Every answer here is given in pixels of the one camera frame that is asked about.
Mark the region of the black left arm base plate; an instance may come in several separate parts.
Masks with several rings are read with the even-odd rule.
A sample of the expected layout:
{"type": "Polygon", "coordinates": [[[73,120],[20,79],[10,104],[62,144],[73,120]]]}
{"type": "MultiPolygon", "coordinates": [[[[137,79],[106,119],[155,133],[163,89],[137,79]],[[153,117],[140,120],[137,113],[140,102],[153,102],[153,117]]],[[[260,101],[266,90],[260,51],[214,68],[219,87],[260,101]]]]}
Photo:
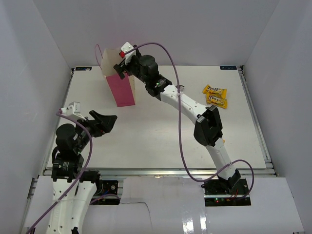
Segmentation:
{"type": "Polygon", "coordinates": [[[95,195],[115,194],[118,191],[117,180],[99,180],[95,195]]]}

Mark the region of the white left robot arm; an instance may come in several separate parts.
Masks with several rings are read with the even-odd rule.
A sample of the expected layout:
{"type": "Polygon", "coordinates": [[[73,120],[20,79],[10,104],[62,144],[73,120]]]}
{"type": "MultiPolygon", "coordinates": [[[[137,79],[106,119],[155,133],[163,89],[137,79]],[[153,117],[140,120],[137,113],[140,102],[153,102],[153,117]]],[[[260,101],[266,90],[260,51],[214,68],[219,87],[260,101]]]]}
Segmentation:
{"type": "Polygon", "coordinates": [[[63,110],[58,116],[69,120],[56,130],[56,147],[52,152],[53,205],[46,233],[80,234],[91,199],[103,189],[99,171],[88,170],[90,157],[82,151],[93,138],[111,132],[116,115],[101,115],[90,111],[92,120],[63,110]]]}

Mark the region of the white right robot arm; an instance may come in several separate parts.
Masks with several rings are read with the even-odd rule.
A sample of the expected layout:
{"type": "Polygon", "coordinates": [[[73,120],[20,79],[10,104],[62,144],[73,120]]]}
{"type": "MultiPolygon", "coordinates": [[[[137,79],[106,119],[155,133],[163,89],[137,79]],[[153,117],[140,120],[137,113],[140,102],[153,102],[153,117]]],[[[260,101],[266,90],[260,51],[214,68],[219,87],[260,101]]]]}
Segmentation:
{"type": "Polygon", "coordinates": [[[207,149],[216,166],[221,191],[230,195],[237,190],[241,176],[225,149],[217,107],[207,107],[183,94],[179,86],[160,74],[155,58],[150,55],[133,56],[130,61],[123,59],[114,65],[114,70],[120,78],[126,75],[138,78],[148,94],[176,108],[180,116],[185,115],[195,126],[195,140],[207,149]]]}

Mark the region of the yellow M&M packet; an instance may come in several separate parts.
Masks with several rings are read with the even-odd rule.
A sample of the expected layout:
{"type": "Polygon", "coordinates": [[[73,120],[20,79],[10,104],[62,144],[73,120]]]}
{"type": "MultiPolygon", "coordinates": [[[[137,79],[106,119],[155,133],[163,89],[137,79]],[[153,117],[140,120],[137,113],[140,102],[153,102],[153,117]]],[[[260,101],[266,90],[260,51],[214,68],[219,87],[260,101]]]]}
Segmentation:
{"type": "Polygon", "coordinates": [[[226,99],[214,97],[211,95],[206,95],[206,103],[222,109],[228,108],[228,101],[226,99]]]}
{"type": "Polygon", "coordinates": [[[212,86],[207,84],[203,89],[202,93],[209,96],[225,99],[227,96],[227,89],[213,88],[212,86]]]}

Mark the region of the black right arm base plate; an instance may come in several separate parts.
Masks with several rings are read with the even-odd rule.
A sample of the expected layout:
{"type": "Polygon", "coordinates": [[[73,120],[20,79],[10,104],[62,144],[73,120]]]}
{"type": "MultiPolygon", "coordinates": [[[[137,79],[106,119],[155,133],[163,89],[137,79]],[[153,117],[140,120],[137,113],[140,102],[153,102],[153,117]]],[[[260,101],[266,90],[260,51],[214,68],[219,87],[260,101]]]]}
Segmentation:
{"type": "Polygon", "coordinates": [[[232,189],[225,188],[217,179],[212,179],[201,187],[206,207],[251,206],[250,196],[243,198],[249,190],[246,179],[240,179],[232,189]]]}

